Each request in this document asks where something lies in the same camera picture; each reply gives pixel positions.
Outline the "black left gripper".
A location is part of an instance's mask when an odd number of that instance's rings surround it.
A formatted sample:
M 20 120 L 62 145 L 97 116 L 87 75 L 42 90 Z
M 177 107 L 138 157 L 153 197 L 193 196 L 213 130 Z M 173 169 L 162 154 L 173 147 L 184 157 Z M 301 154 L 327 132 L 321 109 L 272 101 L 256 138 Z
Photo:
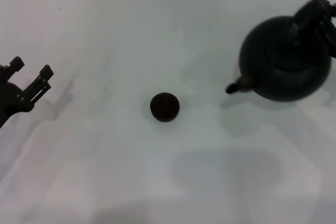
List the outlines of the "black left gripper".
M 30 112 L 35 103 L 51 88 L 48 83 L 54 75 L 51 67 L 45 65 L 38 77 L 23 91 L 8 82 L 14 73 L 24 66 L 20 57 L 15 57 L 8 66 L 1 65 L 1 127 L 16 113 Z

